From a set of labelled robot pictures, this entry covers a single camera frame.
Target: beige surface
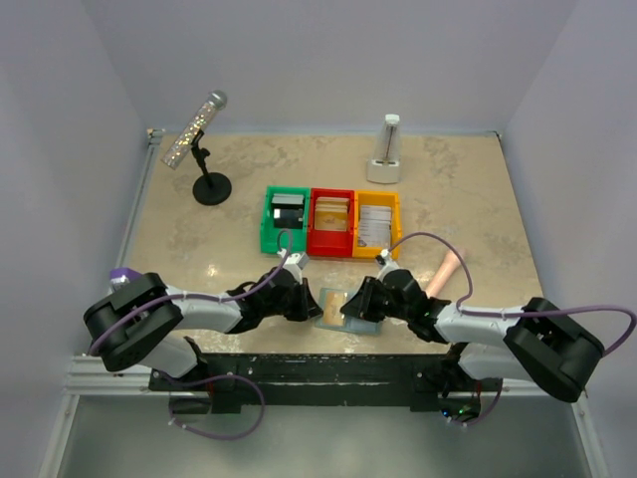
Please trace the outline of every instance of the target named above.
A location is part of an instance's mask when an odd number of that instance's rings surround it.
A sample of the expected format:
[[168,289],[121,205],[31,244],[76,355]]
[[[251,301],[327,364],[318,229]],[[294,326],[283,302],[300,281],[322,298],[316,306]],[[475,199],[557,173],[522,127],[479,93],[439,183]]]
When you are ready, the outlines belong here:
[[[162,143],[166,151],[174,136]],[[405,234],[438,233],[468,250],[475,295],[467,303],[504,307],[540,293],[527,236],[498,140],[493,136],[405,136],[403,179],[378,185],[365,180],[372,136],[205,136],[210,170],[230,177],[233,193],[215,207],[200,206],[191,187],[200,172],[188,157],[173,171],[155,164],[150,177],[129,267],[157,272],[182,289],[218,293],[257,280],[278,258],[259,249],[259,226],[270,184],[398,191]],[[444,246],[414,238],[399,263],[424,288],[440,265]],[[304,274],[316,300],[322,287],[357,289],[374,263],[312,259]],[[441,298],[466,292],[458,271]],[[314,323],[267,318],[254,331],[225,336],[190,334],[206,352],[249,353],[434,353],[404,323],[387,320],[379,337],[318,329]]]

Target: plastic bin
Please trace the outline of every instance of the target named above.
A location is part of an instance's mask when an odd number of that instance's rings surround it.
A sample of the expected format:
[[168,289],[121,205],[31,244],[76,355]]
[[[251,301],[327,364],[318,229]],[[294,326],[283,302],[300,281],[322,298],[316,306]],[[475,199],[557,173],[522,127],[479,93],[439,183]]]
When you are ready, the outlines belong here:
[[[402,224],[400,223],[400,198],[396,192],[380,191],[354,191],[354,237],[352,241],[352,257],[373,259],[382,248],[358,246],[358,220],[360,206],[389,206],[391,207],[391,243],[394,244],[402,238]],[[400,255],[400,246],[391,252],[391,257],[397,259]]]
[[[349,224],[346,231],[319,231],[315,229],[315,207],[319,197],[345,197],[349,199]],[[308,254],[324,257],[351,257],[354,237],[354,211],[356,210],[354,191],[313,188],[310,198]]]
[[[272,198],[275,193],[302,194],[305,197],[303,228],[291,229],[293,236],[292,252],[305,252],[308,236],[308,217],[310,213],[310,189],[308,187],[287,186],[268,186],[266,189],[266,200],[261,217],[261,252],[276,254],[279,250],[277,247],[277,237],[281,229],[275,227],[271,207]],[[282,247],[288,247],[288,237],[286,235],[282,236],[281,245]]]

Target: black round base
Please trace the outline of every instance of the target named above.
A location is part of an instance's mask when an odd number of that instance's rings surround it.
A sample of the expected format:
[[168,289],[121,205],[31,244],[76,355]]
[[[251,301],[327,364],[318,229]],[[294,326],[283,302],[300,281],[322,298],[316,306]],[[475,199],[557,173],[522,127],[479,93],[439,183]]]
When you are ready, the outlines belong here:
[[208,185],[205,176],[201,176],[192,185],[192,194],[199,204],[216,206],[230,197],[232,183],[220,172],[210,172],[208,177],[212,181],[212,187]]

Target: white stand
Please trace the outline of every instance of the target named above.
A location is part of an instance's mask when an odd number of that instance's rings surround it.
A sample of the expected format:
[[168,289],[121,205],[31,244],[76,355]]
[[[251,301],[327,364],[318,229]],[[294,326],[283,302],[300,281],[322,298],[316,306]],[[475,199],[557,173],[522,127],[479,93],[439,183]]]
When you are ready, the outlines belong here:
[[367,161],[367,180],[380,184],[400,181],[400,116],[386,115],[376,147]]

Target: yellow bin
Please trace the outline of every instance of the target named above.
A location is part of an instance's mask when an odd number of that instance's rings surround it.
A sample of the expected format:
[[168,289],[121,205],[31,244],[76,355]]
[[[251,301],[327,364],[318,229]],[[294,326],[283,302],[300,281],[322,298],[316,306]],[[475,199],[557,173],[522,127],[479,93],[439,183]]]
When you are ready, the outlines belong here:
[[[380,191],[354,191],[354,244],[353,257],[373,259],[382,248],[361,247],[358,245],[358,220],[360,218],[360,206],[389,206],[391,207],[391,243],[395,244],[402,238],[402,224],[400,223],[400,198],[397,192]],[[398,259],[400,246],[391,251],[391,257]]]

